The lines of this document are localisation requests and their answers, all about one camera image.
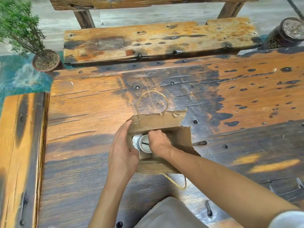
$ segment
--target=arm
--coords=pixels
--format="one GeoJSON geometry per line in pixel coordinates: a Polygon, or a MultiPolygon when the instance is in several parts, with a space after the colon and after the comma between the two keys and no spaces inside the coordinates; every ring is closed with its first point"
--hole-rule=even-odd
{"type": "Polygon", "coordinates": [[[109,151],[108,176],[88,228],[113,228],[121,197],[134,175],[139,152],[128,149],[127,130],[132,120],[125,122],[116,132],[109,151]]]}
{"type": "Polygon", "coordinates": [[[160,130],[149,132],[150,149],[170,162],[211,201],[244,227],[268,227],[283,211],[298,207],[223,165],[171,146],[160,130]]]}

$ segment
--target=person's left arm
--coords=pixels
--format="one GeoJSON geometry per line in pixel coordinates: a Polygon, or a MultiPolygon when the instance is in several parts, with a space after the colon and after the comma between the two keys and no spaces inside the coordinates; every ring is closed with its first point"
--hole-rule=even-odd
{"type": "Polygon", "coordinates": [[[115,227],[121,197],[139,161],[138,150],[129,149],[126,143],[131,123],[132,120],[126,121],[115,134],[109,151],[107,180],[88,228],[115,227]]]}

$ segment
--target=soil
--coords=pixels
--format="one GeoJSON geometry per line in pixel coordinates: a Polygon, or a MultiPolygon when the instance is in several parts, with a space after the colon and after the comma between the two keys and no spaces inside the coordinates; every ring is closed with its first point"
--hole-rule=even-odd
{"type": "Polygon", "coordinates": [[[51,50],[46,51],[45,57],[47,57],[50,62],[42,59],[41,57],[35,56],[33,64],[39,70],[50,70],[55,67],[57,64],[59,57],[58,55],[51,50]]]}
{"type": "Polygon", "coordinates": [[[286,19],[283,22],[283,30],[289,37],[293,39],[304,40],[304,24],[300,19],[286,19]]]}

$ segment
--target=teal floor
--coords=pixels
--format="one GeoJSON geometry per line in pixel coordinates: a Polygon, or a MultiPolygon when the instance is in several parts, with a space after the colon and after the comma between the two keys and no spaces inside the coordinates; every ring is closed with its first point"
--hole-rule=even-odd
{"type": "MultiPolygon", "coordinates": [[[[63,61],[63,52],[58,53],[63,61]]],[[[32,58],[33,54],[28,59],[19,55],[0,56],[0,116],[6,96],[50,91],[53,79],[36,71],[32,58]]]]}

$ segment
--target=person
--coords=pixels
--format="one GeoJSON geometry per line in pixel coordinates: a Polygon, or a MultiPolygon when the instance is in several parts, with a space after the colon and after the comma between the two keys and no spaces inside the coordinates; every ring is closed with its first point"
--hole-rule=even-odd
{"type": "MultiPolygon", "coordinates": [[[[88,228],[113,228],[121,197],[134,175],[139,151],[126,144],[132,120],[116,132],[108,157],[108,176],[88,228]]],[[[148,133],[150,149],[176,167],[188,180],[240,225],[247,228],[303,228],[304,212],[270,190],[223,165],[173,147],[161,130],[148,133]]],[[[159,202],[135,228],[207,227],[183,202],[159,202]]]]}

